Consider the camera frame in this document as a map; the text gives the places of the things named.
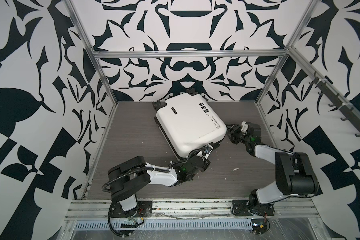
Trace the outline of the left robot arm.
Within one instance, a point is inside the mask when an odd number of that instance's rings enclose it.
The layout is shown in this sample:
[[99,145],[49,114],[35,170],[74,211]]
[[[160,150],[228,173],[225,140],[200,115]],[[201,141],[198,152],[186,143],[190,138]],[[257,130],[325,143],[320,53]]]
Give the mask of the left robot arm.
[[111,195],[111,204],[108,211],[107,221],[111,232],[121,238],[130,236],[133,231],[118,231],[113,225],[111,216],[113,208],[119,206],[127,224],[121,224],[127,228],[138,228],[145,221],[134,220],[138,214],[138,200],[136,193],[145,186],[162,185],[177,187],[185,182],[192,181],[199,172],[204,172],[210,165],[208,157],[212,148],[204,146],[193,150],[184,160],[170,162],[168,167],[159,167],[145,161],[144,157],[134,157],[108,171],[108,182],[101,190]]

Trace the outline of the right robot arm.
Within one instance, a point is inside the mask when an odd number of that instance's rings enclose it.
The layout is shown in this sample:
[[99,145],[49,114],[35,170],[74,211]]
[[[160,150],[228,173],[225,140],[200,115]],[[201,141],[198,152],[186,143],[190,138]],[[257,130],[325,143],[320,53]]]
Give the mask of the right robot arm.
[[319,182],[309,156],[277,149],[262,142],[261,127],[250,122],[227,125],[229,140],[245,145],[247,152],[275,166],[275,181],[253,190],[247,201],[234,200],[235,216],[273,216],[274,205],[289,198],[312,198],[319,191]]

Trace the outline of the black suitcase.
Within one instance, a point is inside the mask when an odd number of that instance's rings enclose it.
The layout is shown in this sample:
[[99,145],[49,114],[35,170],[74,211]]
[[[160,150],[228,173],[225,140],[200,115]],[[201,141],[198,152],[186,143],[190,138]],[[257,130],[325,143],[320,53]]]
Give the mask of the black suitcase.
[[216,149],[226,135],[226,124],[193,88],[152,104],[155,122],[178,160],[207,145]]

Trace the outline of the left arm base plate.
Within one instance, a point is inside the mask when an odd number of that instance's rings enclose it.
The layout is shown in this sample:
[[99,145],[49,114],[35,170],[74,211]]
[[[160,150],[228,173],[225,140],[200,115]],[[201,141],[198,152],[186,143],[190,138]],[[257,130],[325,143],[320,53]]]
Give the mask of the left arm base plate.
[[109,211],[111,218],[145,217],[152,213],[152,201],[138,201],[137,206],[131,210],[124,211],[119,202],[112,202]]

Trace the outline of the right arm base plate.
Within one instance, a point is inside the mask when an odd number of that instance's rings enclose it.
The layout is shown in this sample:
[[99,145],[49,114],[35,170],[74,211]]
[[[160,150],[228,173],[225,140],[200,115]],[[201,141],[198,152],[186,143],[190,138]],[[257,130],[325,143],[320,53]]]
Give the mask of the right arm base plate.
[[250,204],[249,200],[233,200],[231,213],[237,217],[274,216],[273,205]]

